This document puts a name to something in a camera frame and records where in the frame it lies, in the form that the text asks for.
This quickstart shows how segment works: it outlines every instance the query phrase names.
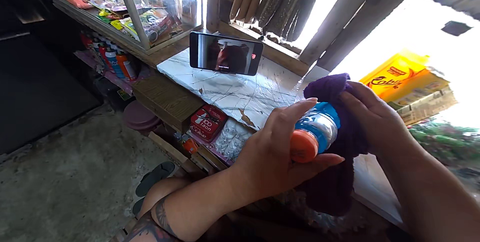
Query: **flip-flop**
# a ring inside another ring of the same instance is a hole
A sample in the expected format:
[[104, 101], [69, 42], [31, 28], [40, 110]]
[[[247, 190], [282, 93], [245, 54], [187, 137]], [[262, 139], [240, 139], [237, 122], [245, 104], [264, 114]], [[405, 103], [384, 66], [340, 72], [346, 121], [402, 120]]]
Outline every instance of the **flip-flop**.
[[141, 209], [141, 206], [144, 204], [144, 200], [145, 200], [145, 197], [138, 200], [135, 205], [134, 205], [134, 208], [131, 209], [132, 213], [137, 216], [138, 213], [140, 212], [140, 209]]
[[137, 186], [137, 189], [135, 190], [135, 194], [138, 197], [143, 197], [147, 195], [147, 192], [150, 190], [150, 188], [160, 180], [168, 177], [173, 170], [175, 169], [175, 164], [170, 161], [162, 162], [159, 164], [155, 169], [153, 169], [152, 172], [149, 174], [145, 175], [142, 178], [142, 181], [140, 184]]

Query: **arm tattoo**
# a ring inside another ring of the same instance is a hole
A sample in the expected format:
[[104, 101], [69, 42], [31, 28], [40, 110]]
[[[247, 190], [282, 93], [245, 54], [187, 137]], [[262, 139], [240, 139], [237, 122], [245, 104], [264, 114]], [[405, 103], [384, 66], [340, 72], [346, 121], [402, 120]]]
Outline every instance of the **arm tattoo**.
[[167, 199], [168, 195], [160, 199], [160, 201], [156, 204], [157, 208], [155, 209], [156, 219], [158, 220], [158, 225], [169, 234], [175, 236], [175, 233], [172, 231], [169, 221], [167, 219], [167, 215], [165, 214], [165, 200]]
[[132, 232], [128, 234], [124, 242], [178, 242], [155, 223], [152, 213], [148, 211], [138, 221]]

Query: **phone screen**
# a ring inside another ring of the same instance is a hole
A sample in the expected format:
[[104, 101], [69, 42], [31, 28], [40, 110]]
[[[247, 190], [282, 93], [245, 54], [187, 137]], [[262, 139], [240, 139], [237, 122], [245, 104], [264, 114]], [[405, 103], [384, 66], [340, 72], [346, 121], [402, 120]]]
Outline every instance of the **phone screen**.
[[190, 66], [194, 68], [255, 75], [262, 50], [261, 42], [190, 33]]

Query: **orange bottle cap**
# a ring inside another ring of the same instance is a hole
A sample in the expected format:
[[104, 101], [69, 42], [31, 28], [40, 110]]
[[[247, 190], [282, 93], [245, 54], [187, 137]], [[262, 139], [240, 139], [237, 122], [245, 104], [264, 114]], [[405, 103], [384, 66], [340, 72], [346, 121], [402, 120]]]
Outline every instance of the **orange bottle cap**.
[[290, 157], [295, 162], [306, 163], [315, 159], [318, 153], [318, 141], [305, 130], [294, 130], [290, 139]]

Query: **plastic container lid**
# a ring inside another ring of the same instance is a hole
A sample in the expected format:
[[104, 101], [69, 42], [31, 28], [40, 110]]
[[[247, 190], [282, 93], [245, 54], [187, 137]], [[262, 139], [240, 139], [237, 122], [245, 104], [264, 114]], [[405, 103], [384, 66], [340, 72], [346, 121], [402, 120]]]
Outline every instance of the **plastic container lid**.
[[159, 124], [160, 119], [137, 100], [123, 110], [123, 122], [134, 130], [145, 130]]
[[318, 154], [318, 141], [305, 130], [294, 130], [290, 139], [290, 157], [299, 163], [310, 162]]

